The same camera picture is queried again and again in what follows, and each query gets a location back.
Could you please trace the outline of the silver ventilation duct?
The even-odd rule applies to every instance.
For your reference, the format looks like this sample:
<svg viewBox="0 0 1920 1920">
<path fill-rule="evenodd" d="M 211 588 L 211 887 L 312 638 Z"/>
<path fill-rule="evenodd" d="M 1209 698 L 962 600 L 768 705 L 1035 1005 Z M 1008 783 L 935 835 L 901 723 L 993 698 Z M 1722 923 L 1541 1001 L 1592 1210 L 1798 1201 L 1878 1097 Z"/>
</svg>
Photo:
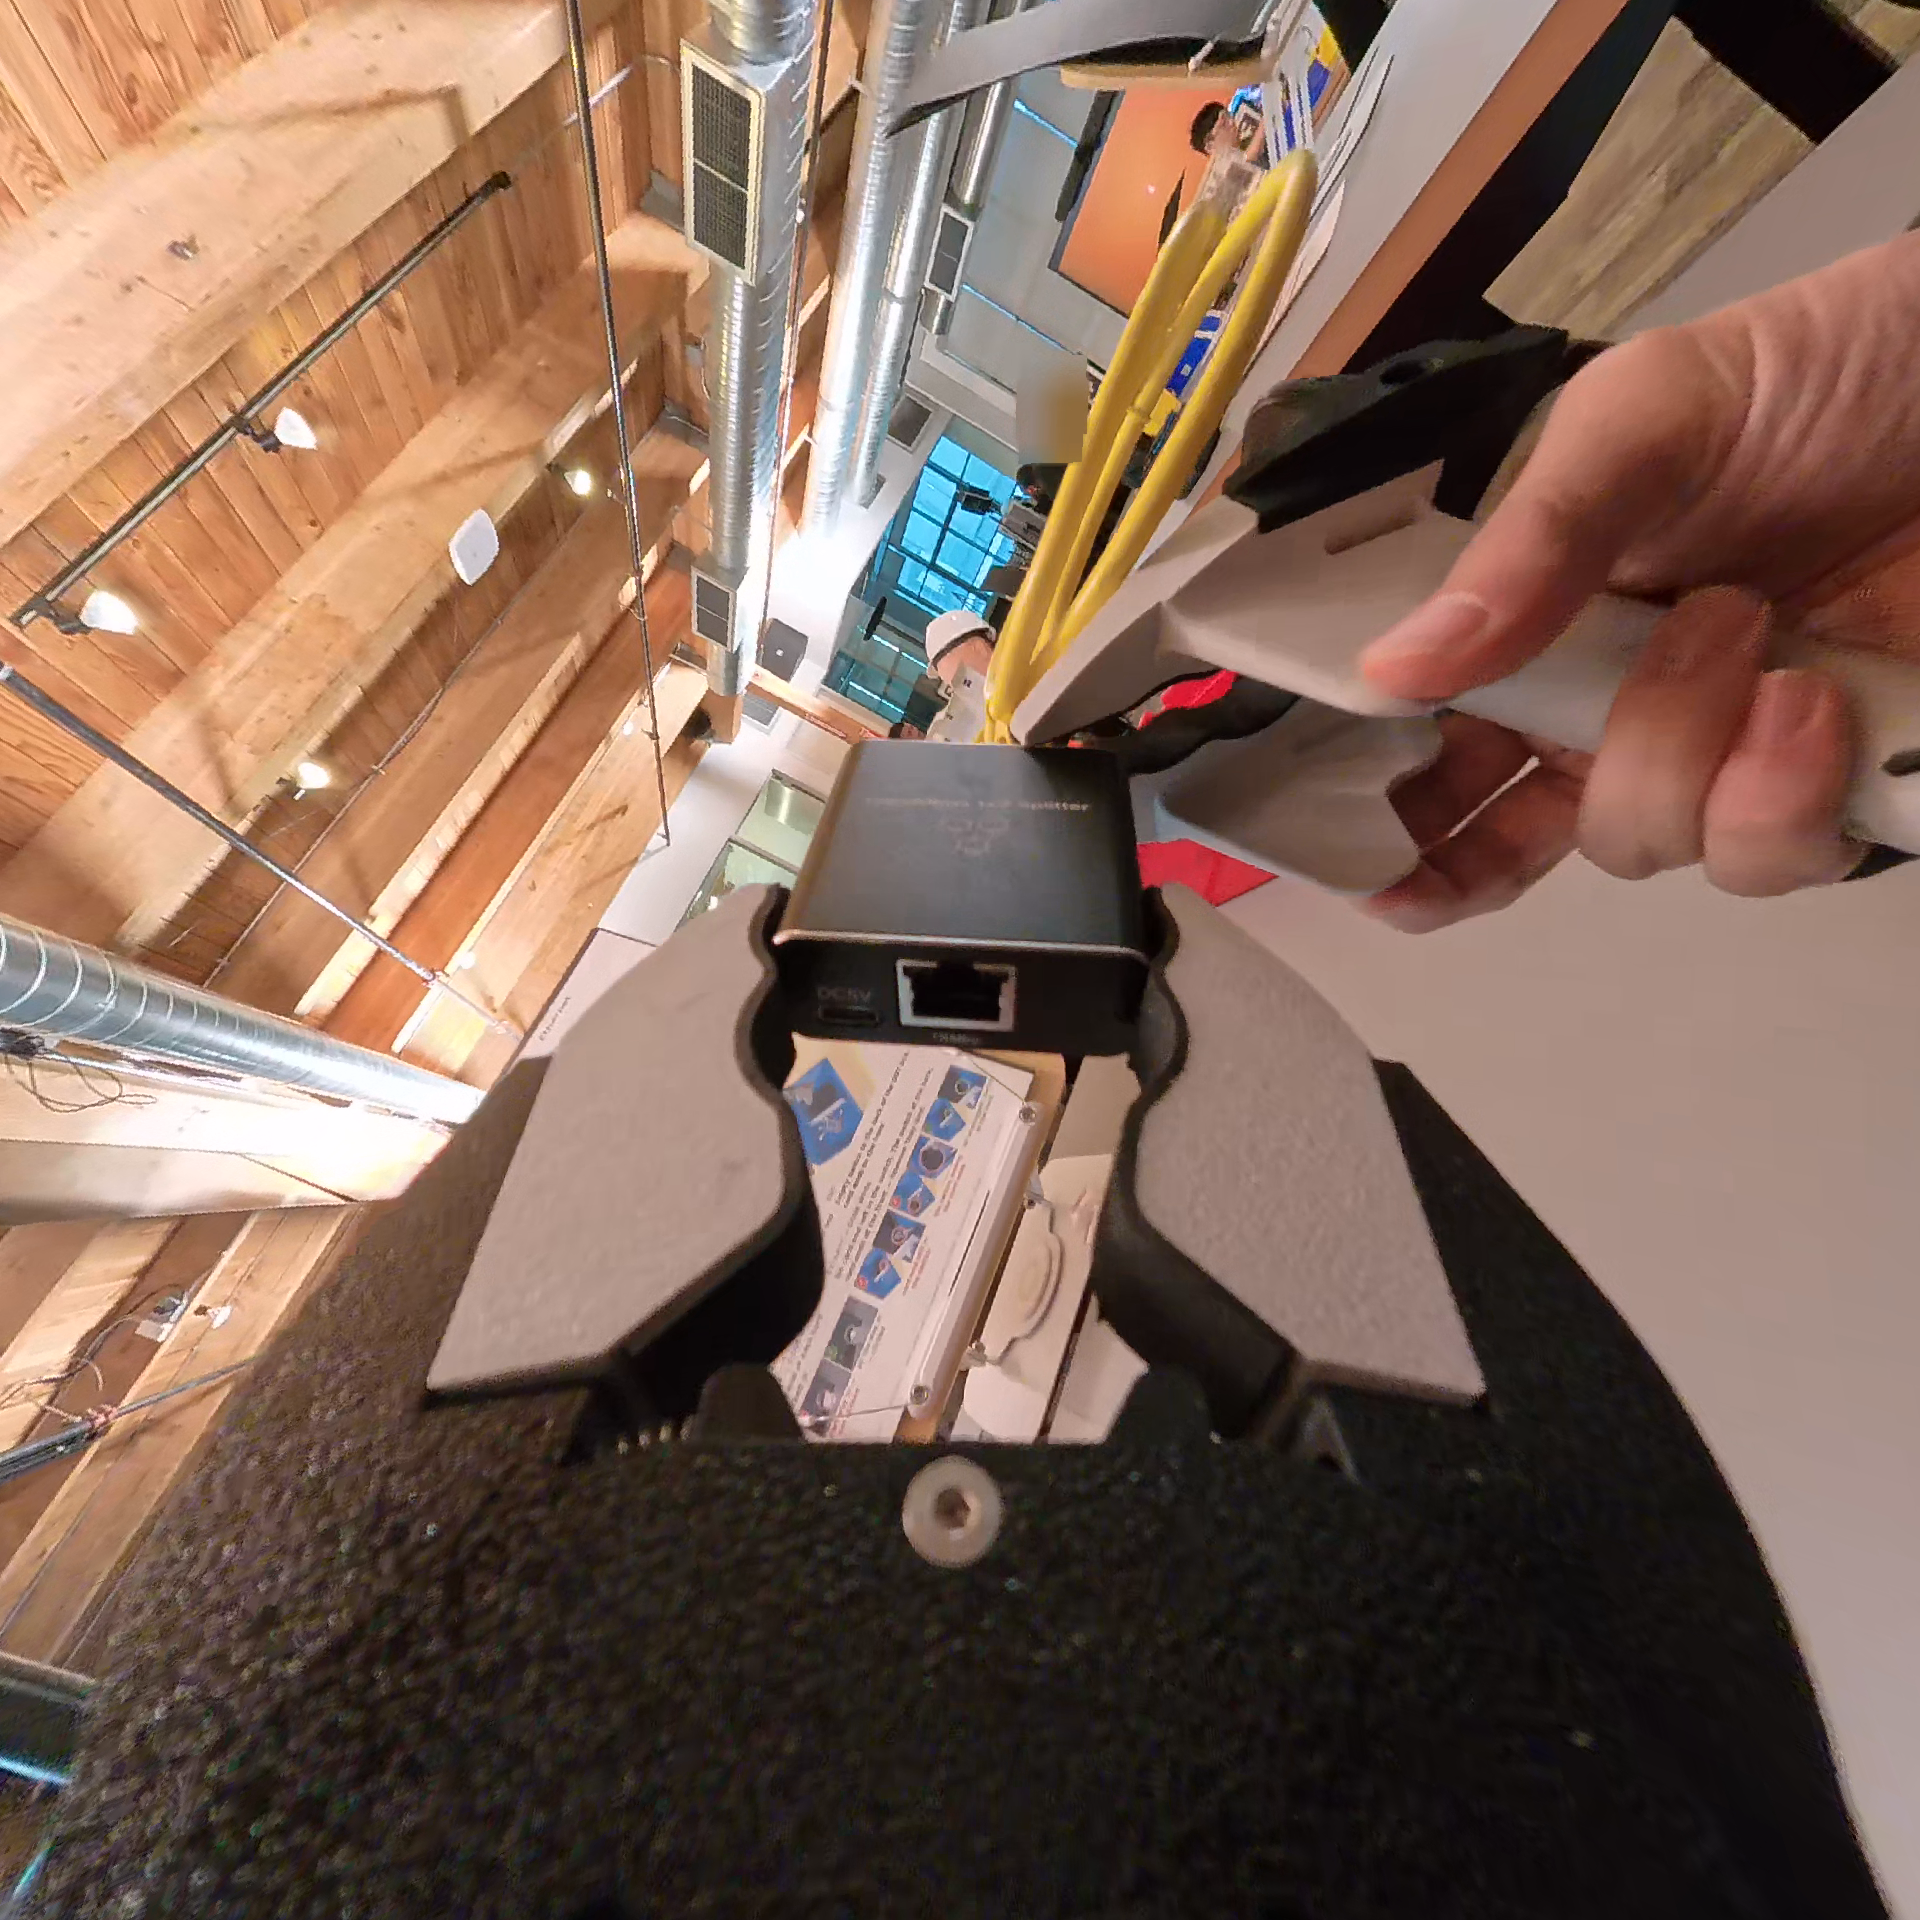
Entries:
<svg viewBox="0 0 1920 1920">
<path fill-rule="evenodd" d="M 215 1070 L 436 1124 L 462 1124 L 483 1101 L 483 1091 L 462 1081 L 335 1040 L 12 917 L 2 920 L 2 1030 Z"/>
<path fill-rule="evenodd" d="M 781 480 L 819 4 L 712 4 L 681 45 L 683 234 L 709 264 L 709 547 L 693 634 L 729 700 L 756 664 Z"/>
<path fill-rule="evenodd" d="M 918 64 L 985 15 L 989 4 L 871 5 L 803 498 L 811 538 L 876 498 L 952 157 L 952 110 L 903 131 L 893 120 Z"/>
</svg>

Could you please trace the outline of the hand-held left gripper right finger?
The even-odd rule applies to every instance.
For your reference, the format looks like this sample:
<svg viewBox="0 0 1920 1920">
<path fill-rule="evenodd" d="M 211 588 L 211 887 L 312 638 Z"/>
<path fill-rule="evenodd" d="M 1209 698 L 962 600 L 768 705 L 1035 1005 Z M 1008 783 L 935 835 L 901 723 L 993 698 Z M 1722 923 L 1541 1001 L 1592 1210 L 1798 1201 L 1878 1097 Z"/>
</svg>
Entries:
<svg viewBox="0 0 1920 1920">
<path fill-rule="evenodd" d="M 1129 1110 L 1091 1248 L 1103 1320 L 1213 1431 L 1321 1385 L 1473 1405 L 1483 1368 L 1379 1070 L 1303 975 L 1191 888 L 1155 897 Z"/>
</svg>

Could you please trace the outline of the white round stand base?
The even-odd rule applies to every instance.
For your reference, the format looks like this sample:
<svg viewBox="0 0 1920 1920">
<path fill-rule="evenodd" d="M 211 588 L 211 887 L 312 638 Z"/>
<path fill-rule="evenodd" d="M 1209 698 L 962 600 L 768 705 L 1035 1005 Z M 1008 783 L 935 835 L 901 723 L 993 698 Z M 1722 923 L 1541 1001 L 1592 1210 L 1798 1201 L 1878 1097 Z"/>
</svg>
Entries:
<svg viewBox="0 0 1920 1920">
<path fill-rule="evenodd" d="M 1031 1181 L 979 1325 L 962 1351 L 962 1368 L 998 1367 L 1013 1345 L 1042 1328 L 1061 1293 L 1063 1261 L 1053 1203 Z"/>
</svg>

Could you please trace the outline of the red plastic bin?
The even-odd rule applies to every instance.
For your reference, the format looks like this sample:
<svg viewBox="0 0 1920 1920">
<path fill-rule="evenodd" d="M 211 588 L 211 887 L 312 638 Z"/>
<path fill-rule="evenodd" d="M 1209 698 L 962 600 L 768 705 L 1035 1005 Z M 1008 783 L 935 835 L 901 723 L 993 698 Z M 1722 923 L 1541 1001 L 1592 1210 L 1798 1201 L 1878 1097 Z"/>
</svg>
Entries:
<svg viewBox="0 0 1920 1920">
<path fill-rule="evenodd" d="M 1188 677 L 1165 687 L 1148 704 L 1135 713 L 1135 728 L 1146 733 L 1161 723 L 1169 713 L 1195 713 L 1229 698 L 1236 687 L 1236 677 L 1226 668 L 1216 668 L 1205 677 Z M 1186 887 L 1212 905 L 1233 903 L 1271 883 L 1273 874 L 1256 870 L 1253 863 L 1233 861 L 1222 853 L 1199 845 L 1195 841 L 1141 841 L 1141 878 L 1146 887 Z"/>
</svg>

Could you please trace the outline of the orange display screen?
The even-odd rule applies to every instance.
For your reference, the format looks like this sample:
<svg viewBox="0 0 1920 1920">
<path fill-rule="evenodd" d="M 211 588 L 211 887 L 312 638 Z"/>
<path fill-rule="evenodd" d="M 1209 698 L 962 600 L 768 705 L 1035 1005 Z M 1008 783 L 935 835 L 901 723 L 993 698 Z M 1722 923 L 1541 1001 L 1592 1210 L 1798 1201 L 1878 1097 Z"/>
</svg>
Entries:
<svg viewBox="0 0 1920 1920">
<path fill-rule="evenodd" d="M 1232 90 L 1219 85 L 1113 94 L 1052 244 L 1052 273 L 1129 315 L 1205 175 L 1209 160 L 1191 143 L 1191 130 L 1209 110 L 1226 110 L 1229 97 Z"/>
</svg>

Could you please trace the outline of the person's right hand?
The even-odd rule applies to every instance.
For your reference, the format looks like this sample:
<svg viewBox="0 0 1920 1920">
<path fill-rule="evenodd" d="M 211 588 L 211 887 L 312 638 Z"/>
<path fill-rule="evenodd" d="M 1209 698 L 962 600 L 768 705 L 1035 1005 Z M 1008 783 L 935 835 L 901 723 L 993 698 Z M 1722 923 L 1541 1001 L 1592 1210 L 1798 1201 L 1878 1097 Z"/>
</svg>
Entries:
<svg viewBox="0 0 1920 1920">
<path fill-rule="evenodd" d="M 1843 825 L 1853 715 L 1769 645 L 1791 627 L 1916 657 L 1915 231 L 1592 361 L 1443 588 L 1359 668 L 1453 705 L 1601 593 L 1668 611 L 1598 753 L 1443 718 L 1443 753 L 1393 794 L 1421 863 L 1362 903 L 1373 920 L 1426 934 L 1501 911 L 1572 853 L 1746 901 L 1878 863 Z"/>
</svg>

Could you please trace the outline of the black ethernet splitter box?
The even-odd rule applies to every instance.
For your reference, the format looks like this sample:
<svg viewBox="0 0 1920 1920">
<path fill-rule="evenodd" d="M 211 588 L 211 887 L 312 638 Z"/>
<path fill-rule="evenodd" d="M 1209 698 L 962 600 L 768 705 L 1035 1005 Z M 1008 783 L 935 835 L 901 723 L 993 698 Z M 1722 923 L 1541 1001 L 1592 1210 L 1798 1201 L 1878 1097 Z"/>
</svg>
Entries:
<svg viewBox="0 0 1920 1920">
<path fill-rule="evenodd" d="M 1123 1055 L 1155 933 L 1113 758 L 853 747 L 768 947 L 808 1040 Z"/>
</svg>

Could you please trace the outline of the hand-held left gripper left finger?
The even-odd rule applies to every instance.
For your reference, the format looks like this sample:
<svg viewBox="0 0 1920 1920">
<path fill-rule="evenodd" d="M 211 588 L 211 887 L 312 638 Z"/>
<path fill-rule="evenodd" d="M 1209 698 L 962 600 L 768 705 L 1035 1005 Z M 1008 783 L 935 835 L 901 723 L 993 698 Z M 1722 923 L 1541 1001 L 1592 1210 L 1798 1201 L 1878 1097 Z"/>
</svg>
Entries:
<svg viewBox="0 0 1920 1920">
<path fill-rule="evenodd" d="M 743 887 L 582 1010 L 426 1371 L 436 1401 L 596 1385 L 698 1404 L 768 1368 L 823 1300 L 823 1228 L 782 1083 L 782 887 Z"/>
</svg>

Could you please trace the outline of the printed instruction sheet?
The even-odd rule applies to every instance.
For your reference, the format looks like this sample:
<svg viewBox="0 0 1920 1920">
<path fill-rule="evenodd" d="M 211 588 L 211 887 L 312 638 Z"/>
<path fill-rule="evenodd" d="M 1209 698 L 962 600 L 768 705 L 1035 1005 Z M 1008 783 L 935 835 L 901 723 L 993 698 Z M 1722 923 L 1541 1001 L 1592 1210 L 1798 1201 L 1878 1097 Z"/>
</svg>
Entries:
<svg viewBox="0 0 1920 1920">
<path fill-rule="evenodd" d="M 806 1440 L 892 1443 L 935 1417 L 1021 1211 L 1035 1073 L 939 1047 L 803 1040 L 782 1095 L 823 1294 L 772 1371 Z"/>
</svg>

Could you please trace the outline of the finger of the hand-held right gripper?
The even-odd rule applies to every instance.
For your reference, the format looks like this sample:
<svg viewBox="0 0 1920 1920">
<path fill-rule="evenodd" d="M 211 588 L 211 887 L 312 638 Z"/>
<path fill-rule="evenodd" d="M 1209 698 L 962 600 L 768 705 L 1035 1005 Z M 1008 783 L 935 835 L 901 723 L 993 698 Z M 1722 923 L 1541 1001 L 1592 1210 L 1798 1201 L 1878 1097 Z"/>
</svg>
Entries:
<svg viewBox="0 0 1920 1920">
<path fill-rule="evenodd" d="M 1373 897 L 1421 867 L 1392 794 L 1441 748 L 1435 718 L 1358 718 L 1301 700 L 1265 728 L 1209 740 L 1158 773 L 1151 837 Z"/>
<path fill-rule="evenodd" d="M 1271 533 L 1253 508 L 1212 501 L 1023 694 L 1013 743 L 1049 747 L 1176 677 L 1226 668 L 1358 718 L 1426 715 L 1383 698 L 1359 655 L 1446 580 L 1473 533 L 1435 508 L 1443 474 L 1432 460 Z"/>
</svg>

